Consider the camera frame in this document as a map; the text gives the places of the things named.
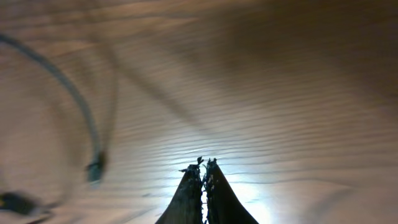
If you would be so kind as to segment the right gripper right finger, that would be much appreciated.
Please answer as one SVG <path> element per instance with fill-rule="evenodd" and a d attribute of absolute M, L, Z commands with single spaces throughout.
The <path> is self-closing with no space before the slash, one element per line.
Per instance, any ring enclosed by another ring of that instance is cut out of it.
<path fill-rule="evenodd" d="M 209 159 L 203 185 L 209 224 L 259 224 L 238 200 L 216 159 Z"/>

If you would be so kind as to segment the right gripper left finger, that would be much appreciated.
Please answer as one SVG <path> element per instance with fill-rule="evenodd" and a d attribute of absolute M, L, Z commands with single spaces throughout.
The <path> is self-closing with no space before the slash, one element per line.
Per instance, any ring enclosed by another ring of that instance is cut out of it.
<path fill-rule="evenodd" d="M 155 224 L 203 224 L 203 182 L 200 177 L 200 165 L 203 161 L 202 157 L 198 157 L 196 164 L 180 170 L 183 177 L 168 207 Z"/>

